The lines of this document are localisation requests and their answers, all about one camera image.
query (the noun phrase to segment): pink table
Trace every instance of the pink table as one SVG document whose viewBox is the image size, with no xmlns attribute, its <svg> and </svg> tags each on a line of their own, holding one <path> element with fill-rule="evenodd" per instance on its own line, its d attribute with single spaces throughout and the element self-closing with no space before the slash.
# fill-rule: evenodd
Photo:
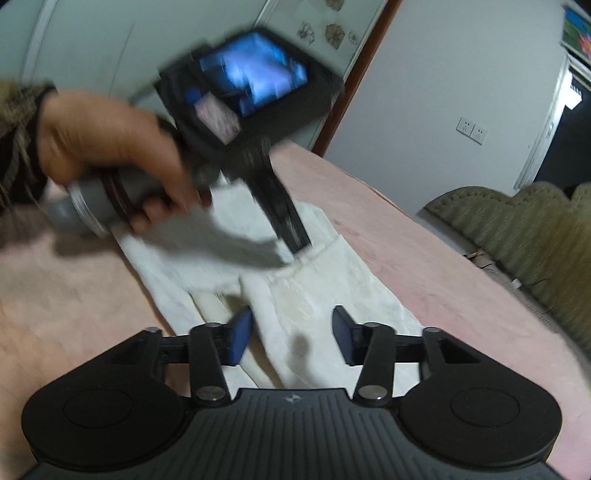
<svg viewBox="0 0 591 480">
<path fill-rule="evenodd" d="M 294 197 L 320 206 L 422 324 L 442 327 L 555 396 L 564 422 L 550 465 L 569 480 L 589 480 L 591 394 L 565 341 L 359 180 L 295 145 L 278 149 L 273 163 Z M 159 322 L 113 243 L 64 243 L 40 228 L 0 249 L 0 480 L 34 463 L 20 411 L 36 389 Z"/>
</svg>

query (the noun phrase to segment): round black pad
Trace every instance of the round black pad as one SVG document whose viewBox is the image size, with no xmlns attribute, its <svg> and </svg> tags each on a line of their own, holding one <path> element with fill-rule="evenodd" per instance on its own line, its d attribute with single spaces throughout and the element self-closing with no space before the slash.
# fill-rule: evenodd
<svg viewBox="0 0 591 480">
<path fill-rule="evenodd" d="M 44 461 L 108 471 L 164 448 L 183 419 L 183 405 L 166 385 L 132 365 L 106 365 L 73 371 L 35 393 L 22 431 Z"/>
<path fill-rule="evenodd" d="M 64 407 L 64 415 L 74 425 L 105 429 L 124 421 L 134 407 L 129 395 L 119 390 L 85 390 L 74 395 Z"/>
<path fill-rule="evenodd" d="M 519 402 L 502 390 L 463 390 L 450 403 L 456 417 L 476 427 L 500 427 L 519 415 Z"/>
<path fill-rule="evenodd" d="M 492 361 L 446 365 L 408 392 L 399 412 L 417 444 L 448 462 L 482 469 L 545 458 L 562 423 L 546 390 Z"/>
</svg>

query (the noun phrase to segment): handheld device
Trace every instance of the handheld device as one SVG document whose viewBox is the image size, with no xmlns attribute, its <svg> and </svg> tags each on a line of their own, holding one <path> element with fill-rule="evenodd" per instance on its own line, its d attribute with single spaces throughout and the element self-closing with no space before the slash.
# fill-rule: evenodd
<svg viewBox="0 0 591 480">
<path fill-rule="evenodd" d="M 160 71 L 154 87 L 176 124 L 161 127 L 172 133 L 194 186 L 209 187 L 220 172 L 242 179 L 289 249 L 307 246 L 269 151 L 327 114 L 342 79 L 273 32 L 254 28 L 183 55 Z M 129 221 L 147 197 L 164 194 L 160 182 L 133 166 L 96 172 L 68 190 L 45 207 L 53 225 L 99 236 Z"/>
<path fill-rule="evenodd" d="M 439 328 L 397 335 L 343 307 L 333 334 L 363 365 L 355 391 L 239 390 L 249 308 L 227 325 L 164 338 L 147 329 L 35 393 L 22 430 L 39 464 L 25 480 L 560 480 L 545 459 L 562 417 L 544 389 Z M 421 382 L 392 397 L 397 362 Z M 191 397 L 163 380 L 188 363 Z"/>
</svg>

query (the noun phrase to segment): doorway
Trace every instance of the doorway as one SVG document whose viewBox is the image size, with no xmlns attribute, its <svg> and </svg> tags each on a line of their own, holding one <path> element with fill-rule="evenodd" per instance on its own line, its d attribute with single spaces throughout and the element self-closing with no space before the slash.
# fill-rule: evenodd
<svg viewBox="0 0 591 480">
<path fill-rule="evenodd" d="M 544 127 L 514 190 L 534 181 L 549 181 L 562 190 L 591 181 L 590 119 L 591 69 L 566 53 Z"/>
<path fill-rule="evenodd" d="M 591 89 L 576 73 L 534 181 L 553 183 L 569 196 L 578 184 L 591 181 Z"/>
</svg>

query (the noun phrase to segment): olive green cushion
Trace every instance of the olive green cushion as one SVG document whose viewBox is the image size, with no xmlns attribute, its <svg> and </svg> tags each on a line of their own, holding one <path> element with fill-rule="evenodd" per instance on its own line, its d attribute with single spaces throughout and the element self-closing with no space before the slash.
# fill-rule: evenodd
<svg viewBox="0 0 591 480">
<path fill-rule="evenodd" d="M 426 209 L 503 263 L 591 358 L 591 183 L 572 200 L 544 182 L 514 197 L 464 187 Z"/>
</svg>

